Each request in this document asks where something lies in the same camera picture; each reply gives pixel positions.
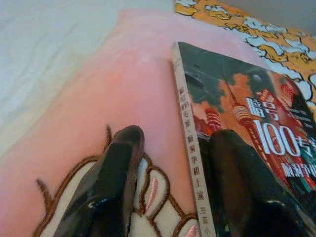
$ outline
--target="book cover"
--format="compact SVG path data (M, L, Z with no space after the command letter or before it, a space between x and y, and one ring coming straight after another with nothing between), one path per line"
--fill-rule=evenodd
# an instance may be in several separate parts
M201 234L315 236L316 124L295 83L184 42L173 64Z

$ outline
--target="red tower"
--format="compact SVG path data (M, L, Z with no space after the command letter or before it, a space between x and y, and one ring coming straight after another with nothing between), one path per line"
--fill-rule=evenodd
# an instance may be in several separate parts
M226 82L226 85L234 101L233 113L236 120L238 121L240 125L246 128L258 155L263 159L266 165L272 170L272 172L277 177L279 177L281 181L283 181L286 185L288 185L285 174L282 171L279 161L274 157L274 155L266 154L264 152L264 149L261 144L260 136L258 134L258 131L253 122L253 117L250 114L248 108L237 101L236 97L232 93L227 82Z
M205 120L198 118L197 116L193 115L194 125L196 131L202 132L207 136L212 135L213 131L210 126L205 122Z
M259 96L259 100L262 102L269 102L275 104L277 107L282 108L285 112L287 111L286 107L287 105L281 103L274 95L272 95L269 90L264 89L263 91L256 92L256 94Z
M286 95L291 102L293 102L293 95L294 95L294 91L288 86L288 85L282 85L281 86L281 91L284 95Z
M207 117L207 124L212 130L212 132L222 130L222 123L219 118L219 114L212 108L207 108L205 110L206 117Z

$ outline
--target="book spine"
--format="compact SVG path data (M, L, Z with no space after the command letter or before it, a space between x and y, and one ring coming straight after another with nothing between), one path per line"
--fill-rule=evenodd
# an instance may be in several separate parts
M195 130L188 87L178 43L172 48L172 61L177 86L179 107L186 140L187 158L191 173L194 200L197 209L201 237L215 237L215 227L208 198L202 159Z

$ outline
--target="pink blanket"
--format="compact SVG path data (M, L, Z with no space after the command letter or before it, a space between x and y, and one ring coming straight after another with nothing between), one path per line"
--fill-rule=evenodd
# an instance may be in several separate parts
M169 187L172 205L178 205L181 216L170 229L185 222L186 214L195 212L171 66L175 41L265 67L238 36L218 27L176 14L123 12L103 46L31 131L2 158L0 236L34 232L47 214L36 180L45 184L47 190L42 191L54 200L60 184L77 163L102 153L107 124L113 132L131 124L144 130L146 153L169 183L145 196L147 208ZM153 180L150 187L158 187L159 178ZM163 231L162 227L156 229L155 235ZM189 226L183 236L190 231L196 233L191 236L197 236L194 230ZM143 236L150 236L150 230L144 231L148 232Z

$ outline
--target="bedsheet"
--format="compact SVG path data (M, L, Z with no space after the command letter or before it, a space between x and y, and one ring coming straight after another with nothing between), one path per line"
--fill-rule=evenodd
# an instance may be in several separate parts
M125 7L170 0L0 0L0 156L44 113Z

